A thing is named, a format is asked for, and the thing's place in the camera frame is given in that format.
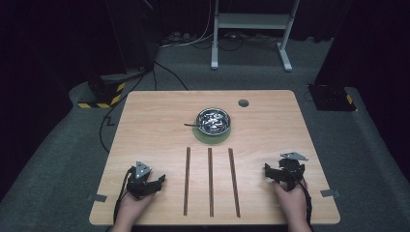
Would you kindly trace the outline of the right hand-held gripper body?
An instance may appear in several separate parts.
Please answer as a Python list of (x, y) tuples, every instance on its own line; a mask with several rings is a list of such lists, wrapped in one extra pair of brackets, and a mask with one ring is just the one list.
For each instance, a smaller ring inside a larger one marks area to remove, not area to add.
[(292, 190), (304, 179), (305, 166), (300, 164), (300, 160), (308, 161), (308, 158), (297, 152), (280, 154), (280, 156), (281, 160), (278, 164), (284, 172), (284, 182), (287, 184), (287, 189)]

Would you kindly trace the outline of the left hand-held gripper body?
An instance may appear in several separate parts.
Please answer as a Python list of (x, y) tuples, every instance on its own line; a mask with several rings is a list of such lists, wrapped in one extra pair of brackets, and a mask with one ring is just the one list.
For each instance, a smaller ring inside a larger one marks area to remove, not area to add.
[(136, 199), (142, 199), (154, 193), (155, 189), (148, 183), (152, 168), (138, 160), (136, 165), (131, 168), (132, 174), (127, 182), (127, 191)]

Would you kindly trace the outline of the brown wooden chopstick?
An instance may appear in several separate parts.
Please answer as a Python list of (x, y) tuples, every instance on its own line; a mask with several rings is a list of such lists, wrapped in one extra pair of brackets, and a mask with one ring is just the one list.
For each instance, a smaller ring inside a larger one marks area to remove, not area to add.
[(186, 149), (186, 171), (185, 171), (185, 188), (184, 188), (184, 208), (183, 215), (188, 215), (189, 208), (189, 191), (190, 191), (190, 147)]
[(213, 166), (213, 149), (208, 148), (208, 171), (209, 171), (209, 215), (211, 218), (215, 214), (215, 196), (214, 196), (214, 166)]
[(233, 153), (232, 148), (228, 148), (228, 156), (229, 156), (229, 163), (230, 163), (230, 170), (231, 170), (231, 179), (232, 179), (232, 187), (233, 187), (233, 196), (234, 196), (236, 217), (240, 218), (241, 217), (241, 209), (240, 209), (240, 202), (239, 202), (239, 194), (238, 194), (238, 186), (237, 186), (237, 177), (236, 177), (234, 153)]

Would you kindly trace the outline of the shiny metal bowl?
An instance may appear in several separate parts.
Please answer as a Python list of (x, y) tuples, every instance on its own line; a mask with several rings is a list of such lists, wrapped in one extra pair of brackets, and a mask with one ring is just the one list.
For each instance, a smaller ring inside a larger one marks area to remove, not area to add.
[(195, 119), (198, 129), (211, 136), (226, 133), (230, 129), (229, 114), (221, 108), (205, 108), (198, 113)]

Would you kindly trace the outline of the person's left hand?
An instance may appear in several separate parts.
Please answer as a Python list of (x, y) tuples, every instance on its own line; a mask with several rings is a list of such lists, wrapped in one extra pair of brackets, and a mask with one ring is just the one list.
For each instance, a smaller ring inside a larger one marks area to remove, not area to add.
[(142, 199), (136, 199), (131, 193), (125, 193), (121, 198), (116, 221), (133, 225), (142, 216), (154, 197), (155, 194), (150, 194)]

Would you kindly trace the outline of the person's right hand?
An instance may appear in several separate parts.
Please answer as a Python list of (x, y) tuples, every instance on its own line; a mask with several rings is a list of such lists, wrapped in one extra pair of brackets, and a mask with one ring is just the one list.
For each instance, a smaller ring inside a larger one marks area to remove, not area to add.
[(288, 222), (306, 222), (307, 203), (303, 189), (294, 187), (290, 191), (286, 191), (277, 182), (273, 182), (273, 187), (278, 203)]

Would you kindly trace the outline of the round green coaster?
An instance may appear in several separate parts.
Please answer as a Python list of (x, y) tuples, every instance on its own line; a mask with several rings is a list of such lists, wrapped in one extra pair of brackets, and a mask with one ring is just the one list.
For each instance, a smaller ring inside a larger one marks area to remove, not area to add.
[(205, 134), (204, 132), (200, 131), (198, 128), (193, 128), (192, 133), (198, 141), (200, 141), (202, 143), (205, 143), (205, 144), (216, 145), (216, 144), (222, 143), (223, 141), (225, 141), (229, 137), (229, 135), (231, 133), (231, 129), (228, 129), (223, 134), (208, 135), (208, 134)]

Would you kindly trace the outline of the black yellow striped stand base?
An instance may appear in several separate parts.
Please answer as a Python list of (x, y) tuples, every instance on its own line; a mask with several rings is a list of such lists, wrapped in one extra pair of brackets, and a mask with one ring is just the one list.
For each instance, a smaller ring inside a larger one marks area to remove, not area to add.
[(77, 105), (80, 108), (110, 108), (119, 102), (124, 87), (124, 82), (106, 83), (100, 76), (91, 77)]

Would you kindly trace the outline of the white metal stand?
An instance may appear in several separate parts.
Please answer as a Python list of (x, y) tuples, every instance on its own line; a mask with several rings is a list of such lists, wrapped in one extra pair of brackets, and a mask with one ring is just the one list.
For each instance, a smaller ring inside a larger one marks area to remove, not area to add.
[(293, 0), (289, 14), (238, 14), (221, 13), (220, 0), (216, 0), (214, 11), (213, 43), (211, 50), (211, 69), (219, 67), (219, 29), (261, 29), (282, 30), (283, 36), (277, 42), (278, 54), (287, 72), (293, 68), (286, 52), (290, 32), (301, 0)]

